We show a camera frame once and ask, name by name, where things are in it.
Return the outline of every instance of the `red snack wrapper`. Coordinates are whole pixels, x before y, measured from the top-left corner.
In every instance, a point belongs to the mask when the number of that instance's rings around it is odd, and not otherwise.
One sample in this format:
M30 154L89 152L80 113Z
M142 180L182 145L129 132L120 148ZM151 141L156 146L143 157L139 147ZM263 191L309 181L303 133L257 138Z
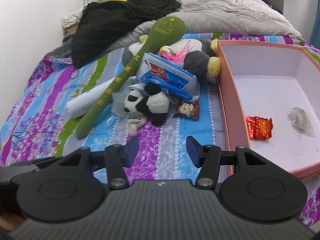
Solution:
M255 116L255 129L254 139L255 140L267 140L272 137L271 130L273 128L272 118L265 119L262 117Z
M272 137L272 118L245 116L250 140L267 140Z
M254 127L255 127L255 120L252 116L245 116L245 121L247 123L248 133L250 140L253 140L254 136Z
M199 119L199 100L189 104L186 102L181 102L178 109L174 113L173 117L186 116L193 120Z

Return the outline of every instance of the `cardboard box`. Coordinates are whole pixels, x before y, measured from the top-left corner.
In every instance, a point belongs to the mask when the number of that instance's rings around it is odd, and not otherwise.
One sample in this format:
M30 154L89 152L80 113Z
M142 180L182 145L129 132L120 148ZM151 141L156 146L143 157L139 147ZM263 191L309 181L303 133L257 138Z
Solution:
M219 41L218 56L230 149L250 147L299 179L320 173L319 64L303 47L259 41ZM294 107L305 110L315 137L292 124ZM272 138L249 140L244 116L272 118Z

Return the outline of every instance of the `screw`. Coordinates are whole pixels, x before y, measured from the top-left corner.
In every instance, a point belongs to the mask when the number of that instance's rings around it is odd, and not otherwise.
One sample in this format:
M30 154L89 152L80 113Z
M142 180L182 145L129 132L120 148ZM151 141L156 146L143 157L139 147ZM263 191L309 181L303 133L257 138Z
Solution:
M161 181L161 182L158 183L158 186L161 186L161 187L162 187L162 186L164 186L164 185L165 185L165 182L164 182L164 181Z
M124 186L126 183L126 180L123 178L115 178L111 180L111 185L115 186L115 187L121 187Z
M213 180L210 178L201 178L198 180L198 184L203 187L211 186L213 184Z

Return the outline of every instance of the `yellow plush ear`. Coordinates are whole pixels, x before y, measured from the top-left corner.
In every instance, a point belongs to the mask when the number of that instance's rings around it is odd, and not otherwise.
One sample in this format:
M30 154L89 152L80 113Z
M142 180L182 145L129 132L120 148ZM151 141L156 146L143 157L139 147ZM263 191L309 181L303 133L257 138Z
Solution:
M211 57L208 62L208 78L214 78L220 74L221 66L218 57Z
M145 41L147 40L147 38L148 38L148 34L141 35L141 36L139 37L139 41L140 41L141 43L143 43L143 42L145 42Z
M216 54L218 51L218 40L215 39L215 40L211 41L210 47L211 47L212 51Z

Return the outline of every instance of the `panda face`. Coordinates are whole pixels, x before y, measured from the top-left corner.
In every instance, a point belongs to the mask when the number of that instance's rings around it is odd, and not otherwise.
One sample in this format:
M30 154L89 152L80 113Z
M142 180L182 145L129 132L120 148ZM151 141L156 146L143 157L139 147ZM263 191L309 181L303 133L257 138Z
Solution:
M124 111L129 113L131 116L140 116L140 113L136 105L143 99L141 93L137 90L131 90L130 93L127 95L124 101Z

